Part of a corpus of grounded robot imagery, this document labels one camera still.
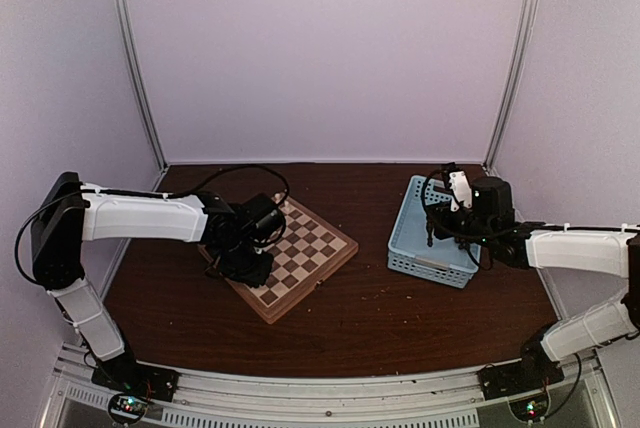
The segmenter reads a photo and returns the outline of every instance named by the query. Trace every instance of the wooden table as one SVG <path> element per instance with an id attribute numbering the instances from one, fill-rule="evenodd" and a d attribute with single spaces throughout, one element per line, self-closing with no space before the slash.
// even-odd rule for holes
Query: wooden table
<path id="1" fill-rule="evenodd" d="M 516 358 L 556 317 L 535 270 L 500 264 L 463 290 L 386 268 L 409 179 L 429 165 L 276 166 L 292 196 L 360 243 L 360 251 L 274 325 L 223 280 L 203 275 L 193 244 L 134 240 L 106 304 L 143 361 L 260 376 L 408 374 Z M 214 166 L 171 167 L 162 189 L 190 188 Z M 470 178 L 479 166 L 465 167 Z M 255 171 L 210 187 L 227 201 L 280 190 Z"/>

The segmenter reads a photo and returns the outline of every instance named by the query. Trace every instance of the light purple wall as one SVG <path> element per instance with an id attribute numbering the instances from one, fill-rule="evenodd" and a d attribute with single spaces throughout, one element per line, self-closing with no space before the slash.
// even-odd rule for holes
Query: light purple wall
<path id="1" fill-rule="evenodd" d="M 478 161 L 521 0 L 128 0 L 170 161 Z"/>
<path id="2" fill-rule="evenodd" d="M 26 428 L 70 333 L 53 301 L 17 274 L 17 229 L 62 171 L 136 189 L 157 173 L 112 0 L 0 0 L 0 20 L 0 424 Z M 98 287 L 116 246 L 85 249 Z"/>
<path id="3" fill-rule="evenodd" d="M 497 170 L 527 219 L 640 222 L 640 3 L 541 0 Z M 605 275 L 553 270 L 568 313 L 614 293 Z M 636 427 L 640 343 L 601 351 L 624 426 Z"/>

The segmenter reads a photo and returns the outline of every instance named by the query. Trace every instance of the wooden chessboard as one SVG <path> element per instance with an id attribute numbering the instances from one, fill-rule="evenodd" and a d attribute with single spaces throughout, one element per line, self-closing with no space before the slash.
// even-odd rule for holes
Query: wooden chessboard
<path id="1" fill-rule="evenodd" d="M 280 207 L 287 220 L 282 239 L 266 251 L 274 256 L 265 285 L 227 282 L 267 323 L 275 323 L 358 252 L 358 244 L 300 203 Z M 201 253 L 211 262 L 204 246 Z"/>

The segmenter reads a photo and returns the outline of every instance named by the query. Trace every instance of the blue basket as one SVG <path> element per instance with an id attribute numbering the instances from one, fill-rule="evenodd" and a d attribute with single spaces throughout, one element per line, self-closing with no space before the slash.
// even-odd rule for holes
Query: blue basket
<path id="1" fill-rule="evenodd" d="M 478 271 L 466 251 L 458 248 L 453 239 L 433 239 L 427 246 L 426 216 L 420 201 L 424 176 L 411 177 L 400 213 L 389 239 L 389 261 L 387 266 L 395 271 L 464 288 Z M 434 186 L 443 188 L 441 181 L 431 180 L 425 194 L 427 204 L 451 200 L 451 195 L 439 193 Z M 480 260 L 480 246 L 471 245 L 471 253 Z"/>

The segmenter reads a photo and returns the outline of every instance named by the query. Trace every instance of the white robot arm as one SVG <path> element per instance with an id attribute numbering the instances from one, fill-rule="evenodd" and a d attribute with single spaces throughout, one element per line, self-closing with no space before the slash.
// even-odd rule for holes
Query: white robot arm
<path id="1" fill-rule="evenodd" d="M 433 172 L 440 174 L 452 194 L 451 202 L 423 207 L 427 215 L 428 243 L 432 237 L 455 238 L 461 245 L 477 243 L 492 259 L 515 268 L 567 268 L 607 273 L 629 280 L 628 290 L 598 303 L 570 319 L 544 327 L 522 347 L 518 369 L 492 367 L 480 378 L 486 398 L 505 396 L 510 390 L 540 386 L 547 377 L 562 379 L 557 362 L 584 349 L 624 336 L 640 327 L 640 230 L 638 226 L 591 228 L 518 223 L 511 187 L 497 177 L 468 182 L 455 164 Z"/>
<path id="2" fill-rule="evenodd" d="M 217 260 L 218 272 L 234 281 L 257 287 L 271 272 L 273 256 L 262 248 L 284 233 L 285 219 L 276 203 L 258 194 L 243 204 L 227 204 L 207 192 L 168 194 L 105 189 L 81 183 L 76 173 L 62 174 L 42 207 L 25 223 L 16 243 L 20 272 L 42 286 L 57 302 L 69 323 L 88 344 L 99 370 L 93 381 L 110 388 L 146 392 L 170 399 L 175 387 L 171 370 L 148 369 L 136 362 L 124 335 L 85 277 L 80 263 L 83 241 L 103 238 L 160 238 L 200 243 Z M 31 224 L 31 279 L 22 270 L 19 239 Z"/>

